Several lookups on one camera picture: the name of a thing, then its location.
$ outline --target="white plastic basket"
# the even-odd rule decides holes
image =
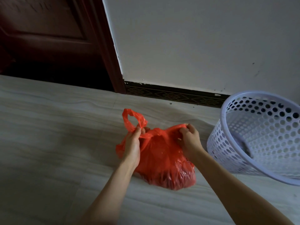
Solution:
[[[275,94],[231,95],[208,138],[208,153],[231,173],[300,185],[299,115],[299,105]]]

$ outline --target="forearm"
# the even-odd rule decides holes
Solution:
[[[116,224],[134,167],[124,160],[78,224]]]
[[[193,163],[212,187],[236,224],[293,224],[268,201],[199,150]]]

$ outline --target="patterned baseboard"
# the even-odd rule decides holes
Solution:
[[[158,85],[140,84],[125,81],[126,91],[129,95],[138,95],[150,98],[171,100],[196,105],[221,107],[229,95],[216,96],[214,93],[164,87]]]

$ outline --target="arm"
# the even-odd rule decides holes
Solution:
[[[135,133],[128,134],[120,165],[77,225],[117,223],[131,176],[140,162],[139,136],[141,132],[145,133],[145,130],[137,127]]]
[[[236,224],[293,224],[268,201],[219,165],[202,147],[192,126],[181,128],[184,155],[201,172]]]

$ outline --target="basket rim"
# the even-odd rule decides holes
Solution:
[[[282,175],[279,174],[275,174],[272,171],[269,171],[268,169],[266,169],[264,166],[262,166],[261,164],[259,164],[258,162],[256,162],[255,160],[251,159],[241,148],[240,146],[238,146],[238,144],[235,142],[235,140],[233,139],[229,128],[227,126],[227,122],[226,122],[226,110],[227,110],[227,106],[232,102],[233,99],[238,98],[243,96],[244,94],[248,94],[248,93],[256,93],[256,94],[267,94],[273,97],[277,97],[279,99],[282,99],[288,103],[291,103],[295,106],[298,106],[298,104],[296,104],[295,102],[284,98],[280,95],[277,94],[273,94],[273,93],[269,93],[266,91],[259,91],[259,90],[246,90],[246,91],[242,91],[242,92],[238,92],[235,93],[231,96],[229,96],[225,102],[223,103],[222,107],[221,107],[221,115],[220,115],[220,124],[221,127],[223,128],[223,133],[226,136],[226,139],[228,140],[228,142],[231,144],[231,146],[234,148],[234,150],[237,152],[237,154],[242,157],[247,163],[249,163],[249,165],[253,166],[255,169],[257,169],[258,171],[260,171],[261,173],[265,174],[267,177],[270,177],[272,179],[275,179],[277,181],[289,184],[289,185],[297,185],[300,186],[300,180],[297,179],[293,179],[293,178],[287,178],[284,177]]]

